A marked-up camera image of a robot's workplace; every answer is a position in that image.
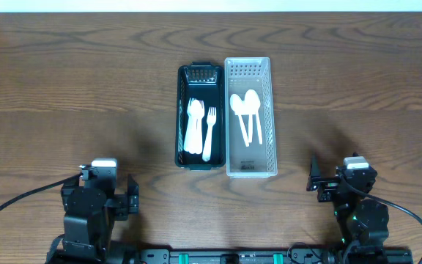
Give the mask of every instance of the white wall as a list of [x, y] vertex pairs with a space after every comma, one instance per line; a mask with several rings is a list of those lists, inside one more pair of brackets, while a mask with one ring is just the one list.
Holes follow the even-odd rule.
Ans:
[[0, 0], [0, 12], [422, 11], [422, 0]]

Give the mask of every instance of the black basket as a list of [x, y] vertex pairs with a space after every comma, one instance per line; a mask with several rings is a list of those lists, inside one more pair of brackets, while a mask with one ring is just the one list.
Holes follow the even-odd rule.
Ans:
[[[185, 130], [188, 124], [188, 100], [204, 101], [202, 120], [203, 142], [206, 137], [206, 118], [209, 107], [216, 107], [216, 123], [212, 129], [211, 159], [202, 160], [201, 155], [183, 150]], [[177, 82], [177, 131], [175, 136], [175, 164], [190, 170], [208, 170], [226, 163], [226, 135], [224, 122], [224, 71], [210, 62], [192, 62], [179, 68]]]

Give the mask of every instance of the tray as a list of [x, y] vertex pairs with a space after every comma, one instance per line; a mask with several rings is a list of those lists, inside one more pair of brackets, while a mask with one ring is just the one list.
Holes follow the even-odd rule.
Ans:
[[[269, 177], [278, 174], [276, 159], [273, 92], [269, 58], [226, 59], [226, 162], [230, 177]], [[244, 100], [245, 93], [253, 89], [260, 99], [258, 110], [262, 127], [262, 144], [259, 143], [256, 118], [253, 115], [253, 141], [245, 146], [240, 121], [229, 105], [229, 98], [237, 94]], [[242, 115], [248, 133], [248, 115]]]
[[[202, 160], [201, 155], [183, 150], [188, 124], [188, 100], [204, 101], [202, 120], [203, 142], [207, 132], [206, 117], [210, 106], [216, 107], [216, 123], [212, 128], [211, 159]], [[177, 82], [177, 130], [175, 138], [175, 164], [190, 170], [208, 170], [226, 163], [226, 137], [224, 135], [224, 76], [221, 66], [210, 62], [193, 62], [179, 68]]]

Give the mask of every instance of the wooden table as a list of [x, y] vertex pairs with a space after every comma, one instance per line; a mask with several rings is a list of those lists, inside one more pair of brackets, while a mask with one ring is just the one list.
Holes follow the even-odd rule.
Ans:
[[[268, 56], [278, 176], [230, 180], [174, 164], [177, 69]], [[341, 239], [306, 192], [310, 157], [352, 151], [372, 193], [422, 217], [422, 13], [0, 14], [0, 204], [96, 157], [133, 173], [140, 215], [114, 239], [175, 249], [285, 249]], [[59, 188], [0, 213], [0, 263], [43, 263], [63, 233]], [[422, 228], [390, 209], [389, 246], [422, 254]]]

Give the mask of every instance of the spoon handle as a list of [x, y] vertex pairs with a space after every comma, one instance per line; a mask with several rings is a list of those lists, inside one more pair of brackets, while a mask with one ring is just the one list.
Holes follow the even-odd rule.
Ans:
[[263, 144], [263, 137], [262, 137], [262, 125], [260, 125], [260, 116], [258, 112], [255, 113], [256, 117], [256, 129], [258, 130], [258, 141], [260, 144]]
[[243, 141], [245, 142], [245, 146], [248, 147], [247, 131], [245, 131], [245, 125], [243, 124], [242, 115], [240, 114], [239, 114], [239, 121], [240, 121], [240, 130], [242, 131]]
[[248, 143], [252, 142], [253, 138], [253, 115], [248, 115]]

